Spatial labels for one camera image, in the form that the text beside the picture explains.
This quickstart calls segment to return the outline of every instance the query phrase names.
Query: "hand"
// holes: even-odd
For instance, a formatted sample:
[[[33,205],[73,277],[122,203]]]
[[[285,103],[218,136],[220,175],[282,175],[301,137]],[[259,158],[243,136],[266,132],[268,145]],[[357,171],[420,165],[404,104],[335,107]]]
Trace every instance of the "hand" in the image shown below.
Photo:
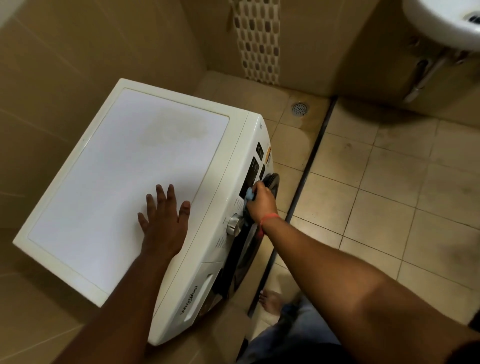
[[[156,204],[151,194],[147,195],[147,216],[139,212],[138,222],[144,231],[140,255],[153,256],[160,263],[170,263],[177,255],[187,236],[190,202],[183,201],[177,215],[177,199],[173,185],[168,186],[167,197],[162,186],[156,185]]]
[[[262,181],[253,185],[253,193],[257,193],[255,201],[247,202],[247,209],[255,223],[260,224],[267,214],[278,214],[273,193],[265,187]]]

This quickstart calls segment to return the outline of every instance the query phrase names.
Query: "mosaic tile strip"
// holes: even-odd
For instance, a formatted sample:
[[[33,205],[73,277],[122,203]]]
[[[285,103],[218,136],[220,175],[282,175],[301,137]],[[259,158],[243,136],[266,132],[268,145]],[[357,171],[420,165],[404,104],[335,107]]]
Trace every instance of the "mosaic tile strip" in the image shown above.
[[[278,85],[280,0],[229,0],[245,78]]]

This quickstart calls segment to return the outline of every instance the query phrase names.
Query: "washing machine door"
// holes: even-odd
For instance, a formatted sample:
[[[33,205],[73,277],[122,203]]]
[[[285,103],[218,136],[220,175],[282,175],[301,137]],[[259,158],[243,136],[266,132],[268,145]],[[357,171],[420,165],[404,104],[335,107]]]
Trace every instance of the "washing machine door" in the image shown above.
[[[263,179],[263,183],[276,198],[280,176],[277,173],[268,174]],[[252,224],[249,227],[244,226],[240,234],[234,239],[225,265],[212,287],[212,290],[224,299],[231,297],[237,291],[247,275],[248,269],[262,243],[262,237],[259,237],[258,231],[257,224]]]

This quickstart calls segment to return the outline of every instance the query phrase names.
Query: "white washing machine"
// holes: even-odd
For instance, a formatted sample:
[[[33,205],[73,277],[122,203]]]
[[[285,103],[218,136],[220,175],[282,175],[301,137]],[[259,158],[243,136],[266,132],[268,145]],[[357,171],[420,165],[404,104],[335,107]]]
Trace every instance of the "white washing machine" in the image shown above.
[[[261,115],[121,79],[14,244],[101,306],[140,252],[145,195],[174,184],[178,207],[192,209],[158,293],[148,338],[158,345],[238,288],[261,242],[256,225],[241,228],[257,180],[276,195]]]

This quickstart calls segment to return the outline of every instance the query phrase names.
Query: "bare foot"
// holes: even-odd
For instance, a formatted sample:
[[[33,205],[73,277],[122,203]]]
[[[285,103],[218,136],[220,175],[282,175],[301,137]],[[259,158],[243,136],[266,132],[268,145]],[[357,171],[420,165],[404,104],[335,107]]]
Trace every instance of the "bare foot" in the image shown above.
[[[280,316],[282,307],[285,304],[279,293],[269,290],[261,290],[258,301],[266,312],[276,316]]]

